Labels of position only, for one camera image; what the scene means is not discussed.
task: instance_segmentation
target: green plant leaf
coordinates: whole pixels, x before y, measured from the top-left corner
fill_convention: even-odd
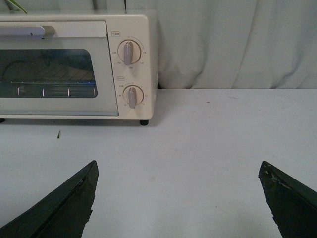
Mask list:
[[[11,4],[15,5],[21,11],[24,11],[25,13],[27,13],[27,11],[20,4],[18,4],[15,0],[7,0],[7,1],[10,2]]]

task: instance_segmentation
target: toaster oven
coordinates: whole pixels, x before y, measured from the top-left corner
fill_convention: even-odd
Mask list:
[[[0,118],[134,119],[158,84],[156,12],[0,15]]]

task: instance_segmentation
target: oven foot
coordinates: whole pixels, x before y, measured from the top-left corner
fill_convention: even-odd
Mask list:
[[[149,124],[149,120],[140,120],[140,125],[147,125]]]

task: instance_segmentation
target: oven door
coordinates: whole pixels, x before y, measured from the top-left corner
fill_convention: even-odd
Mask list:
[[[1,22],[1,115],[117,116],[106,23]]]

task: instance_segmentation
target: control knob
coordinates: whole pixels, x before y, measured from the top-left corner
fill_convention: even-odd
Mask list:
[[[138,43],[126,40],[119,45],[118,54],[125,65],[130,65],[140,59],[141,48]]]
[[[143,91],[138,86],[128,86],[123,91],[123,99],[132,109],[143,101],[143,97]]]

